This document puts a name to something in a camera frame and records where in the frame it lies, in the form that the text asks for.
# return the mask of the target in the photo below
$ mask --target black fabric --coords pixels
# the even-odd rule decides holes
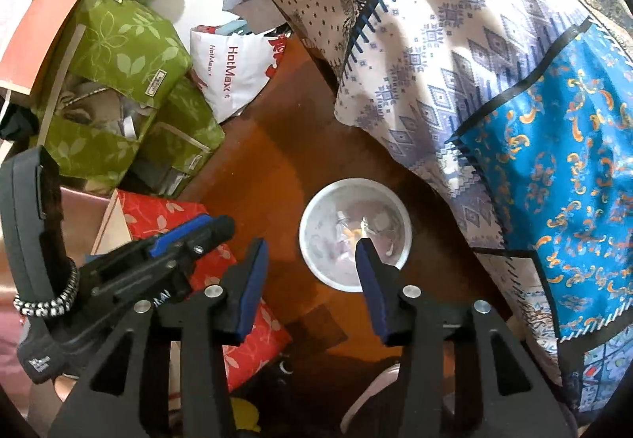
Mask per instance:
[[[0,96],[0,107],[4,104],[4,98]],[[37,117],[25,107],[9,103],[9,107],[0,123],[0,138],[11,142],[18,142],[39,131]]]

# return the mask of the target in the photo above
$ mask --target orange card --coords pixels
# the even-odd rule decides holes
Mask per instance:
[[[37,74],[77,0],[33,0],[0,61],[0,86],[30,95]]]

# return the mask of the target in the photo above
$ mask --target cardboard piece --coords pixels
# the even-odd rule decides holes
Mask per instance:
[[[123,207],[121,207],[121,200],[118,198],[115,190],[112,198],[110,198],[110,203],[106,208],[106,212],[103,215],[101,227],[96,239],[94,240],[91,255],[100,256],[102,254],[107,254],[111,250],[131,241],[132,235],[125,223],[125,215],[123,214]]]
[[[33,0],[30,4],[0,60],[0,86],[13,92],[12,102],[30,105],[42,67],[76,3],[77,0]]]

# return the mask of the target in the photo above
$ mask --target patterned cloth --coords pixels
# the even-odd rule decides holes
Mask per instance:
[[[591,420],[633,332],[621,0],[271,1],[258,24],[281,13],[335,72],[338,120],[445,198],[537,361]]]

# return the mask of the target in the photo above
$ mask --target white plastic bag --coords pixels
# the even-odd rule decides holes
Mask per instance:
[[[286,48],[285,36],[213,34],[191,29],[192,77],[223,122],[251,102],[274,75]]]

